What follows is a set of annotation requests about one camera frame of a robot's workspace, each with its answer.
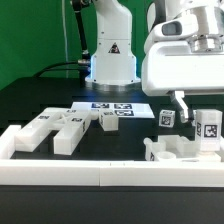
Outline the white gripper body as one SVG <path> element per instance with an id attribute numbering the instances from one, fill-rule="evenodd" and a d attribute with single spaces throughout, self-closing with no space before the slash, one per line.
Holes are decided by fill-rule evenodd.
<path id="1" fill-rule="evenodd" d="M 149 96 L 174 91 L 224 92 L 224 9 L 168 6 L 146 39 L 142 89 Z"/>

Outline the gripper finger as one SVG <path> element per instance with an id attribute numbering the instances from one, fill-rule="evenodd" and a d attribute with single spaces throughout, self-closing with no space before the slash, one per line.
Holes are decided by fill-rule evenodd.
<path id="1" fill-rule="evenodd" d="M 188 111 L 188 106 L 184 102 L 185 94 L 183 91 L 172 91 L 171 92 L 171 102 L 177 107 L 180 113 L 180 120 L 182 123 L 187 123 L 189 121 L 190 115 Z"/>

